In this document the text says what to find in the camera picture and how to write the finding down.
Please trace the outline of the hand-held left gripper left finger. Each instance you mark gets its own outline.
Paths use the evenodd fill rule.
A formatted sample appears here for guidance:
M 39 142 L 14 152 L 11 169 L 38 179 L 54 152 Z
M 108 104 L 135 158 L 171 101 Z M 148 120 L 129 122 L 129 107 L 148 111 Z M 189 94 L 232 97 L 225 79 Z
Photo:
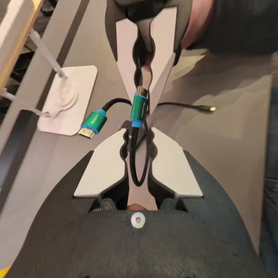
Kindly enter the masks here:
M 126 143 L 127 129 L 120 129 L 100 143 L 74 192 L 74 197 L 97 197 L 119 182 L 125 174 L 125 160 L 120 151 Z

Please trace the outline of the person's blue jeans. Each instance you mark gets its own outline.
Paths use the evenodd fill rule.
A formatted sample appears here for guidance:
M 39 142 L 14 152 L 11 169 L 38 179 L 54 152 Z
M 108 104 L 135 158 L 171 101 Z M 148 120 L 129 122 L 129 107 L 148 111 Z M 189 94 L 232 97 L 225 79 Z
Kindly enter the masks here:
M 273 86 L 267 129 L 266 168 L 262 214 L 261 250 L 277 265 L 278 249 L 278 87 Z

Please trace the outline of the black and silver usb hub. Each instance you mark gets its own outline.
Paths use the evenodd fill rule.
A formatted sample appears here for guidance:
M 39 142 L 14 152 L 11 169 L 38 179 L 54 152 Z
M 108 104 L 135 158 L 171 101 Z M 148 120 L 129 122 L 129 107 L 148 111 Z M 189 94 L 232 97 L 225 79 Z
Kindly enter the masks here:
M 206 113 L 212 113 L 213 111 L 216 110 L 215 107 L 207 106 L 207 105 L 189 105 L 189 104 L 183 104 L 183 103 L 175 103 L 175 102 L 162 102 L 157 105 L 163 106 L 163 105 L 172 105 L 172 106 L 180 106 L 184 108 L 190 108 L 190 109 L 196 109 L 201 112 L 206 112 Z M 127 145 L 127 151 L 130 152 L 131 148 L 131 139 L 132 139 L 132 122 L 130 120 L 126 120 L 123 122 L 123 124 L 119 127 L 119 130 L 121 129 L 127 129 L 128 134 L 129 134 L 129 140 L 128 140 L 128 145 Z M 135 150 L 140 146 L 142 141 L 147 137 L 147 131 L 144 128 L 144 125 L 139 129 L 138 131 L 138 137 L 137 137 L 137 144 Z

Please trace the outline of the person's right forearm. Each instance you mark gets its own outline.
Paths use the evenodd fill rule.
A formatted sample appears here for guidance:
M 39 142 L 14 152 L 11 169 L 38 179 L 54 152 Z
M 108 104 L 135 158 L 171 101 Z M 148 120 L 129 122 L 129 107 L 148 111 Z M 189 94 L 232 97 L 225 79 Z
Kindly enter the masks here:
M 199 39 L 187 50 L 216 55 L 269 55 L 278 50 L 277 0 L 218 0 Z

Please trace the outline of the white wooden laptop stand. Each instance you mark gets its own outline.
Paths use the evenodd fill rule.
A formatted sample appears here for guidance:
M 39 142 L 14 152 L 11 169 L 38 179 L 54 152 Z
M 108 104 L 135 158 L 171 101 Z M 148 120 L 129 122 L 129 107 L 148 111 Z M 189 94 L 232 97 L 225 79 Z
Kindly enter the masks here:
M 98 74 L 96 66 L 62 68 L 33 24 L 42 1 L 1 1 L 1 96 L 26 106 L 39 116 L 39 131 L 72 136 L 79 132 Z M 7 79 L 27 35 L 56 72 L 43 110 L 40 111 L 7 92 Z

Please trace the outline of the person's right hand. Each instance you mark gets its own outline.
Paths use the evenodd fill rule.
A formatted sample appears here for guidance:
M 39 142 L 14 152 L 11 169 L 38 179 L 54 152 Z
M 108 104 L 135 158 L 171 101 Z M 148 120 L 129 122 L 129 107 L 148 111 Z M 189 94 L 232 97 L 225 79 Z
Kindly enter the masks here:
M 181 48 L 186 49 L 196 44 L 203 35 L 213 17 L 214 0 L 193 0 L 188 28 L 181 42 Z

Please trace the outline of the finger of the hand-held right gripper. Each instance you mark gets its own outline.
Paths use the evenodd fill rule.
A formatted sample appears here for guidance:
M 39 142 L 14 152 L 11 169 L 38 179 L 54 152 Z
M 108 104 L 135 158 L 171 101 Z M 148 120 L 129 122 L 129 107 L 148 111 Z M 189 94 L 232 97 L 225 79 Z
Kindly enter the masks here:
M 177 8 L 163 9 L 150 24 L 150 37 L 154 45 L 150 64 L 151 83 L 149 86 L 149 113 L 158 105 L 166 82 L 172 70 L 176 54 L 173 50 Z
M 138 40 L 138 27 L 130 19 L 116 22 L 117 66 L 127 91 L 130 102 L 133 103 L 137 87 L 141 82 L 140 63 L 134 55 L 134 47 Z

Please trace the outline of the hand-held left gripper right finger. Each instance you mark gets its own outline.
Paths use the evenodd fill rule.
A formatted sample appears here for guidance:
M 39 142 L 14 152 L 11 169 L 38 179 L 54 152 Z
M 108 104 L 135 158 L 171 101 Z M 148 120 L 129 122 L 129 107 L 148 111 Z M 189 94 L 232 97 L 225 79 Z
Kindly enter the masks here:
M 150 130 L 148 190 L 155 201 L 202 198 L 203 192 L 183 148 L 155 127 Z

